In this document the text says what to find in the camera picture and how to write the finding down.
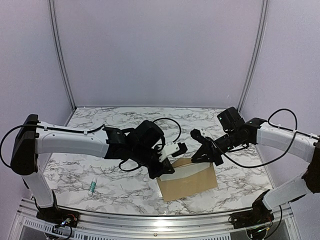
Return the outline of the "cream letter paper sheet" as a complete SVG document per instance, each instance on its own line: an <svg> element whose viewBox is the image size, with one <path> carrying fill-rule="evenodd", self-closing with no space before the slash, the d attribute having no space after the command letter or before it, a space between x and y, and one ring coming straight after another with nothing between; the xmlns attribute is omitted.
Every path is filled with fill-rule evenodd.
<svg viewBox="0 0 320 240"><path fill-rule="evenodd" d="M189 163L186 165L182 165L179 167L174 168L173 174L163 174L159 177L161 181L171 181L177 179L187 178L191 175L197 174L207 168L211 167L212 164L209 162L203 163Z"/></svg>

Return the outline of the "brown kraft paper envelope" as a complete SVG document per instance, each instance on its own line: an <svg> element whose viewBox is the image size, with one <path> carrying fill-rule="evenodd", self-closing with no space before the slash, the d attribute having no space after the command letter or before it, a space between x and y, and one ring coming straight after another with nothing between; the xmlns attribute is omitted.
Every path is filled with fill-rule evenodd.
<svg viewBox="0 0 320 240"><path fill-rule="evenodd" d="M179 158L172 163L172 166L173 168L177 168L187 164L192 164L190 158ZM212 163L211 167L189 177L167 181L161 181L158 177L156 181L165 202L189 197L214 189L218 186L215 169Z"/></svg>

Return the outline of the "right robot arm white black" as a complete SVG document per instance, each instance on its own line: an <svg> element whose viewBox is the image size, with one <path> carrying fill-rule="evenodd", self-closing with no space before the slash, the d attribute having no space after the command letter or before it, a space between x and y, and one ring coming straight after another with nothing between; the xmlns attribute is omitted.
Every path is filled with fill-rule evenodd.
<svg viewBox="0 0 320 240"><path fill-rule="evenodd" d="M276 126L265 119L253 118L239 126L227 126L225 135L217 139L202 133L199 129L190 132L192 139L201 144L192 156L193 163L223 163L223 158L231 160L227 152L241 144L261 145L280 150L283 153L261 166L273 164L286 155L293 155L308 163L307 169L282 185L263 192L253 203L247 219L258 224L267 213L288 202L294 202L309 194L320 192L320 139Z"/></svg>

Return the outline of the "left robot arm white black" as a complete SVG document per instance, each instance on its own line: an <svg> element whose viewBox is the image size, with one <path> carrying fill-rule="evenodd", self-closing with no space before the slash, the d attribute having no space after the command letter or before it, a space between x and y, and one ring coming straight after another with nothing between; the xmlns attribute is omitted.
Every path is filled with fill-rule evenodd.
<svg viewBox="0 0 320 240"><path fill-rule="evenodd" d="M60 222L64 215L38 167L39 155L65 153L107 160L132 160L146 167L149 177L155 179L174 172L168 157L179 151L178 143L166 143L163 131L149 120L136 128L102 125L96 129L80 129L48 124L31 114L18 130L10 167L32 192L40 213L53 223Z"/></svg>

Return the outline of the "white green glue stick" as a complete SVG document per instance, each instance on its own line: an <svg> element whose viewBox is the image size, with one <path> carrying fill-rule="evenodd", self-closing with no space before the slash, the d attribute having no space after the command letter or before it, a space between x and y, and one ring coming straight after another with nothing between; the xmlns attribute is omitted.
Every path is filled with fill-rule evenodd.
<svg viewBox="0 0 320 240"><path fill-rule="evenodd" d="M93 177L89 186L89 190L88 190L88 195L91 197L95 191L96 188L96 184L97 184L97 178Z"/></svg>

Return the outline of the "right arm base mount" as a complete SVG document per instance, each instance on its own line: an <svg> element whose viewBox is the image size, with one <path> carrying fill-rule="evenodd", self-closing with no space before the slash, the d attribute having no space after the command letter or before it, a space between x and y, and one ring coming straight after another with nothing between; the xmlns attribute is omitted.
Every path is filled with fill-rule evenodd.
<svg viewBox="0 0 320 240"><path fill-rule="evenodd" d="M271 223L275 219L270 212L260 215L254 214L252 210L234 212L229 216L228 222L234 229L249 228L253 226Z"/></svg>

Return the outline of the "aluminium table front rail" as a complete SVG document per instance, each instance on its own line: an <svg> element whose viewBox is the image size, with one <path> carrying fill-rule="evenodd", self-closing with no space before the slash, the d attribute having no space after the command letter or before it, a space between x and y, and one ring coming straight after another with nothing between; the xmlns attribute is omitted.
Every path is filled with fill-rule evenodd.
<svg viewBox="0 0 320 240"><path fill-rule="evenodd" d="M299 240L289 205L273 210L273 220L250 226L234 226L248 208L192 215L126 215L72 207L77 224L56 228L37 218L31 199L22 199L15 215L10 240Z"/></svg>

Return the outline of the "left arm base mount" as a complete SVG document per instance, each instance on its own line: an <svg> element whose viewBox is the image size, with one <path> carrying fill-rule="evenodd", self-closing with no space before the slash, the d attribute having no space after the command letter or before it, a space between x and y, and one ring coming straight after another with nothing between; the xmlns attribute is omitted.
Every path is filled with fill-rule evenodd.
<svg viewBox="0 0 320 240"><path fill-rule="evenodd" d="M70 222L65 223L69 227L76 228L78 225L80 213L74 210L68 210L58 207L57 199L54 191L53 195L53 205L50 207L40 207L37 203L36 198L34 198L34 204L37 208L36 217L40 220L62 226L63 221L70 219Z"/></svg>

